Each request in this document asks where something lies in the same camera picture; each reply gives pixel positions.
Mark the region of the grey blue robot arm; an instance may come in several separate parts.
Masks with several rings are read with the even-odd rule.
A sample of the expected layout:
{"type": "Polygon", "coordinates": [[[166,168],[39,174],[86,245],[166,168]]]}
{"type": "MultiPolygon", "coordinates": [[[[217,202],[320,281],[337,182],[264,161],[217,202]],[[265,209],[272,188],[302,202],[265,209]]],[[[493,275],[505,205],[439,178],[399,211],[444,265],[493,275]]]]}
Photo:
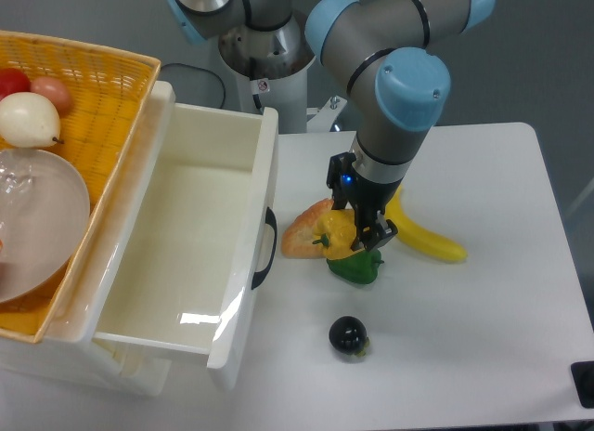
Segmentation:
{"type": "Polygon", "coordinates": [[[395,236],[385,216],[450,92],[445,64],[428,46],[487,19],[496,0],[321,0],[307,16],[291,0],[165,0],[192,44],[216,39],[244,111],[278,111],[305,127],[306,73],[318,61],[363,116],[351,148],[327,177],[337,209],[355,212],[352,249],[395,236]]]}

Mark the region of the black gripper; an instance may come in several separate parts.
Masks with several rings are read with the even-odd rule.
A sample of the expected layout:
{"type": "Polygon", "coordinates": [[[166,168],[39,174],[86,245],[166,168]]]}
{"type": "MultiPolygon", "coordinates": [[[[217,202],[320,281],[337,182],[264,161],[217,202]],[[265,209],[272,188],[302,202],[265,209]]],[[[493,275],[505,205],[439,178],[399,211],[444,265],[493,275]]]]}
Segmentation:
{"type": "Polygon", "coordinates": [[[409,162],[381,163],[354,151],[330,157],[326,183],[331,189],[331,209],[342,210],[350,204],[355,211],[352,251],[372,252],[397,235],[398,228],[387,219],[385,209],[408,168],[409,162]]]}

